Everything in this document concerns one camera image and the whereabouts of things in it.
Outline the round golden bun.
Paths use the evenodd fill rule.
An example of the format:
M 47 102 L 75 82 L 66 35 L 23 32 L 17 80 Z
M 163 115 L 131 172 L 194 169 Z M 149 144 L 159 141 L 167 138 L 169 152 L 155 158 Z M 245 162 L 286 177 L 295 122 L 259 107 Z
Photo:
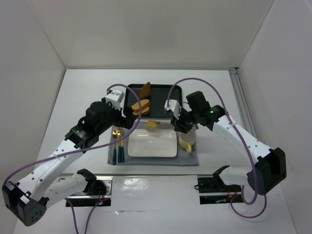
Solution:
M 159 129 L 160 122 L 149 120 L 145 124 L 145 129 L 149 132 L 156 132 Z

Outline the metal tongs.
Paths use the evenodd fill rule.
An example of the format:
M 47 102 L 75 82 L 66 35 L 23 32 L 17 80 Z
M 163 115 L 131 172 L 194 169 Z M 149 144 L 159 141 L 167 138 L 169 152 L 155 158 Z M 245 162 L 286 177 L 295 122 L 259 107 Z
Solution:
M 170 122 L 156 122 L 158 129 L 174 129 Z

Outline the toasted bread slice front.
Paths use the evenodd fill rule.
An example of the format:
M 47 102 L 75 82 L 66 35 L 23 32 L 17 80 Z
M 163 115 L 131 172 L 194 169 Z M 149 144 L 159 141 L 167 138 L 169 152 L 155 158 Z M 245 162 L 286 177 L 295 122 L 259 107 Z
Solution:
M 150 111 L 150 107 L 146 107 L 145 109 L 142 109 L 141 112 L 139 110 L 138 111 L 133 111 L 133 115 L 139 116 L 139 114 L 141 114 L 142 116 L 146 116 L 146 115 L 149 114 L 149 111 Z

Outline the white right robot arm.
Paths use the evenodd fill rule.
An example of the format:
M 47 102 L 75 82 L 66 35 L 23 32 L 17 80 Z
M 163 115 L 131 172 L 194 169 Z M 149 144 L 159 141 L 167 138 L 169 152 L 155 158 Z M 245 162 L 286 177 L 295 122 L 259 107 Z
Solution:
M 235 168 L 225 165 L 214 172 L 225 185 L 251 187 L 258 195 L 266 195 L 287 176 L 285 152 L 271 148 L 243 129 L 225 111 L 225 108 L 210 106 L 201 91 L 187 95 L 190 111 L 177 100 L 165 102 L 164 109 L 172 114 L 174 130 L 188 133 L 196 125 L 207 127 L 233 145 L 251 163 L 251 168 Z

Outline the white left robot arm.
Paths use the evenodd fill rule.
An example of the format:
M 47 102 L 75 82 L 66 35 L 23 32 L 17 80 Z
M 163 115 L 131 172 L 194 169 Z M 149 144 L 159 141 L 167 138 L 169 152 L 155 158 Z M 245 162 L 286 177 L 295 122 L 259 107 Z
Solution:
M 18 182 L 10 181 L 15 173 L 5 179 L 2 186 L 5 206 L 26 227 L 34 225 L 49 207 L 71 194 L 93 191 L 97 178 L 87 169 L 80 169 L 61 182 L 55 179 L 75 160 L 94 149 L 100 135 L 110 127 L 132 128 L 136 116 L 130 108 L 122 109 L 120 103 L 109 97 L 93 102 L 55 151 L 48 158 L 36 161 L 36 169 Z

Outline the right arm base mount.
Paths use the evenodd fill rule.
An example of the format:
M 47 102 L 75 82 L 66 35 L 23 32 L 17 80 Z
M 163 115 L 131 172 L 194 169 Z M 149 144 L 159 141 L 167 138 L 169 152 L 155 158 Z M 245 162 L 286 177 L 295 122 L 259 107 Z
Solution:
M 194 189 L 199 192 L 199 202 L 206 204 L 243 203 L 241 187 L 238 185 L 221 185 L 213 177 L 198 177 Z

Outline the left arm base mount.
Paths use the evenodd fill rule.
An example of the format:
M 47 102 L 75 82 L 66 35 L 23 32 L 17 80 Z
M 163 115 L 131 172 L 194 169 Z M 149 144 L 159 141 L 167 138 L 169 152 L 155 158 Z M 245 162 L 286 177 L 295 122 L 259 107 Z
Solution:
M 98 204 L 100 207 L 111 206 L 113 178 L 109 176 L 97 176 L 97 183 L 91 192 L 79 192 L 67 199 L 73 207 L 93 207 Z

